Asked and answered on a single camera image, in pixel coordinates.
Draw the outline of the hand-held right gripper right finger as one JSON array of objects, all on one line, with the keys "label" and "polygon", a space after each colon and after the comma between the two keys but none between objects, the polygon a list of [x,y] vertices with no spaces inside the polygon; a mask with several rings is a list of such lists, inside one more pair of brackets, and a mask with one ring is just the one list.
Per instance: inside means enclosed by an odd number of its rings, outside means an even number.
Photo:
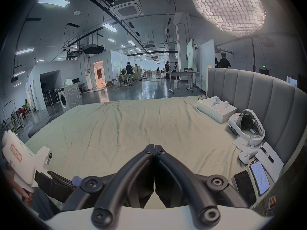
[{"label": "hand-held right gripper right finger", "polygon": [[217,225],[218,205],[248,209],[247,202],[222,175],[194,174],[182,162],[155,145],[156,193],[167,208],[188,206],[194,225]]}]

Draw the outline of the person's left hand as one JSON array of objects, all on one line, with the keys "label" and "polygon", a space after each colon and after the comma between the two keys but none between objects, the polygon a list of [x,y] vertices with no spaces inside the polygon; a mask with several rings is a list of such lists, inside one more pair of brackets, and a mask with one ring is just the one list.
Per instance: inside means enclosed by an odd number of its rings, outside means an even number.
[{"label": "person's left hand", "polygon": [[33,203],[33,193],[26,192],[15,180],[14,171],[6,171],[6,179],[9,186],[15,190],[21,197],[24,197],[25,205],[31,207]]}]

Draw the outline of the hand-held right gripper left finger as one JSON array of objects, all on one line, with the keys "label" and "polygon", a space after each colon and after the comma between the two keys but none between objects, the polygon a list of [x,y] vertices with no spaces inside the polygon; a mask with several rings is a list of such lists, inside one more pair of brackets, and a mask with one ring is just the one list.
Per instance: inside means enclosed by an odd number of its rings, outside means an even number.
[{"label": "hand-held right gripper left finger", "polygon": [[93,208],[90,220],[96,228],[116,228],[123,206],[144,208],[152,195],[154,154],[155,146],[147,145],[117,173],[83,178],[63,212]]}]

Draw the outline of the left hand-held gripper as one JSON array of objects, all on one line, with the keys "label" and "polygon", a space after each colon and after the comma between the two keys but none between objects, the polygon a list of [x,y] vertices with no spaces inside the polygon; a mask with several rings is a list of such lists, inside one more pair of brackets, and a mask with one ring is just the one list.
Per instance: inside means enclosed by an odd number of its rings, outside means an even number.
[{"label": "left hand-held gripper", "polygon": [[15,172],[14,181],[28,192],[33,193],[38,187],[35,181],[36,172],[43,173],[49,179],[41,180],[42,191],[62,203],[65,203],[77,186],[61,175],[48,171],[52,157],[51,150],[41,147],[34,154],[12,131],[5,131],[2,137],[2,152]]}]

